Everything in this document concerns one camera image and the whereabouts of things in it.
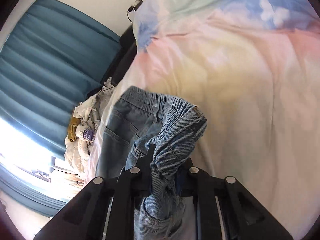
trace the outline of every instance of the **denim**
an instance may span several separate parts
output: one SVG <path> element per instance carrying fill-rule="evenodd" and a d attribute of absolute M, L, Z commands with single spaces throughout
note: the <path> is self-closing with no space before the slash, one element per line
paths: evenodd
<path fill-rule="evenodd" d="M 151 162 L 152 195 L 135 211 L 136 239 L 177 239 L 185 199 L 176 196 L 174 174 L 191 155 L 207 121 L 187 101 L 130 87 L 114 105 L 105 128 L 98 176 L 119 176 L 156 144 Z"/>

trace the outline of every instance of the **teal curtain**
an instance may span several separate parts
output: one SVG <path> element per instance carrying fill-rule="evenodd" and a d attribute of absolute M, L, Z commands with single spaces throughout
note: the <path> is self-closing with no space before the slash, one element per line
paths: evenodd
<path fill-rule="evenodd" d="M 37 0 L 0 52 L 0 118 L 64 159 L 73 108 L 100 87 L 120 48 L 119 36 L 89 16 Z"/>

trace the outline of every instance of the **bed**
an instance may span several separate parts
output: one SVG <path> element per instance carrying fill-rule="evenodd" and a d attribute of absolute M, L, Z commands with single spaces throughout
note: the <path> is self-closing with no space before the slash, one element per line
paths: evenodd
<path fill-rule="evenodd" d="M 305 236 L 320 214 L 320 20 L 308 0 L 147 0 L 133 29 L 138 53 L 104 110 L 86 183 L 128 87 L 176 95 L 208 119 L 193 163 L 235 176 Z"/>

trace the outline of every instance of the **silver rivet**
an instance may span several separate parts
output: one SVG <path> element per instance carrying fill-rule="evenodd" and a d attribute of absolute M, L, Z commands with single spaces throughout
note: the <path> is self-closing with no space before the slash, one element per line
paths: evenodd
<path fill-rule="evenodd" d="M 236 179 L 232 176 L 227 177 L 227 182 L 230 184 L 234 184 L 236 182 Z"/>
<path fill-rule="evenodd" d="M 103 178 L 101 177 L 96 177 L 93 179 L 94 184 L 101 184 L 103 182 Z"/>
<path fill-rule="evenodd" d="M 198 173 L 199 172 L 199 169 L 197 167 L 191 167 L 189 169 L 190 173 Z"/>
<path fill-rule="evenodd" d="M 140 169 L 138 167 L 133 167 L 130 169 L 130 172 L 133 174 L 139 173 Z"/>

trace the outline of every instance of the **back pocket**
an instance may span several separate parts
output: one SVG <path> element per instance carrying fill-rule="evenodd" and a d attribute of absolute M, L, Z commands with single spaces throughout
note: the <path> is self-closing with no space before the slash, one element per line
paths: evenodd
<path fill-rule="evenodd" d="M 96 176 L 105 179 L 118 177 L 125 166 L 130 151 L 130 143 L 119 137 L 108 127 L 103 133 L 101 154 L 97 163 Z"/>
<path fill-rule="evenodd" d="M 135 126 L 126 120 L 119 111 L 112 111 L 107 128 L 113 131 L 121 139 L 131 142 L 138 130 Z"/>

